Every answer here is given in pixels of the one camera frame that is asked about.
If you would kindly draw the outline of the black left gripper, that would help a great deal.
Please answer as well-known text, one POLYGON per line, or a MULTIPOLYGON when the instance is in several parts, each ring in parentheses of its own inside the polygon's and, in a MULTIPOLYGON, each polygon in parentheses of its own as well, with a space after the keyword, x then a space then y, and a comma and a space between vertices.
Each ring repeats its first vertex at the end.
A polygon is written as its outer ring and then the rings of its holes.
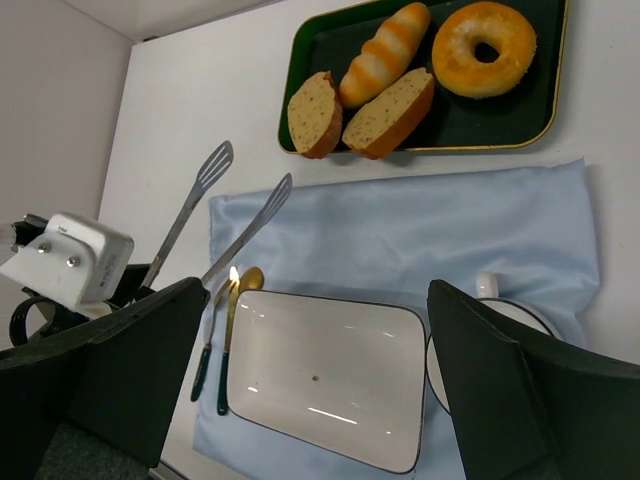
POLYGON ((150 270, 149 264, 130 264, 115 290, 114 295, 96 309, 78 313, 54 302, 32 289, 23 287, 27 299, 21 302, 9 320, 9 339, 13 347, 37 341, 65 330, 121 310, 135 301, 154 293, 144 286, 144 278, 150 270))

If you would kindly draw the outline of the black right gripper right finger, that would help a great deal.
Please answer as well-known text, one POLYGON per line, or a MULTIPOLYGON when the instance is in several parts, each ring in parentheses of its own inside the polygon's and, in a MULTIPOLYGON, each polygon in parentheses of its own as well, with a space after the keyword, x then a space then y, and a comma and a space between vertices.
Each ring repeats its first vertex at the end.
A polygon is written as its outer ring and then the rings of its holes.
POLYGON ((639 367, 512 320, 444 280, 428 317, 469 479, 636 479, 639 367))

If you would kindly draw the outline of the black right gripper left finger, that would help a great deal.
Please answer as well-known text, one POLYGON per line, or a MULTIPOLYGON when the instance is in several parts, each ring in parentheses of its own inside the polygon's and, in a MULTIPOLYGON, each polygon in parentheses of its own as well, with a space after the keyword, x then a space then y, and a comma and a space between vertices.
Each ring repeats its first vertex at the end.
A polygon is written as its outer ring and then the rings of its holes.
POLYGON ((2 351, 2 478, 146 478, 160 461, 208 299, 186 278, 2 351))

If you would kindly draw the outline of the small seeded bread slice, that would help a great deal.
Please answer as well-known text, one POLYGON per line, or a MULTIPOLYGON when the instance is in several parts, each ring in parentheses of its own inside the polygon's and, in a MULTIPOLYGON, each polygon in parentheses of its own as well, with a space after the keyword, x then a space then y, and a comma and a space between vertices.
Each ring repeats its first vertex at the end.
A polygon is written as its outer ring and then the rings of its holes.
POLYGON ((309 159, 322 159, 337 146, 343 106, 330 71, 308 78, 287 105, 288 130, 296 151, 309 159))

